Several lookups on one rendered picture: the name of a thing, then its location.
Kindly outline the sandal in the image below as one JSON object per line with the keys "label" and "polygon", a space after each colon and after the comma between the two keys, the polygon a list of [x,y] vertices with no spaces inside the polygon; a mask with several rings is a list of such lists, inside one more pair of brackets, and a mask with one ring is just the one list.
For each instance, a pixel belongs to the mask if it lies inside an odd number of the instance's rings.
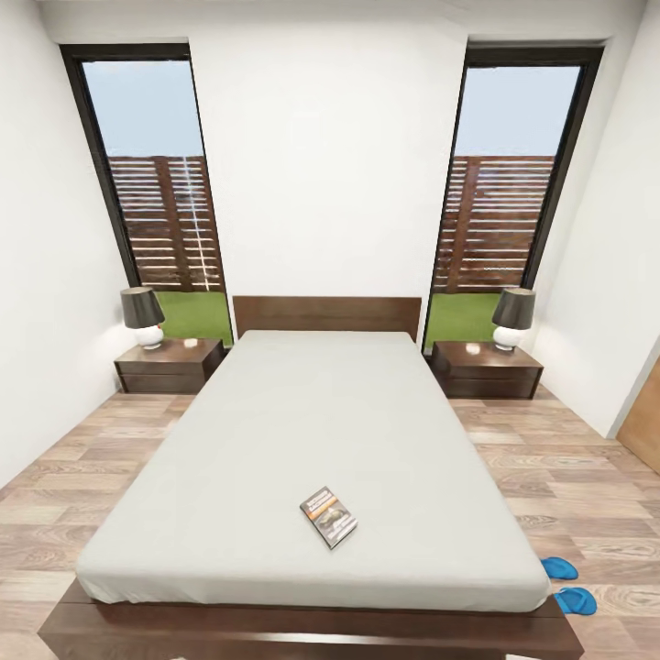
{"label": "sandal", "polygon": [[578,578],[577,569],[563,558],[551,556],[541,560],[546,575],[549,578],[573,579]]}
{"label": "sandal", "polygon": [[553,595],[564,613],[592,615],[597,612],[594,596],[584,588],[561,588]]}

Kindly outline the hardback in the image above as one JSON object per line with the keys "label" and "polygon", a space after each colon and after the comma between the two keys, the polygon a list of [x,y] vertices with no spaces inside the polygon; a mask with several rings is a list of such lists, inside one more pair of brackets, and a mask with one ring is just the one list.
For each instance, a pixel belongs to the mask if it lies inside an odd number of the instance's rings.
{"label": "hardback", "polygon": [[345,539],[352,528],[358,528],[347,506],[326,486],[301,502],[299,508],[330,550]]}

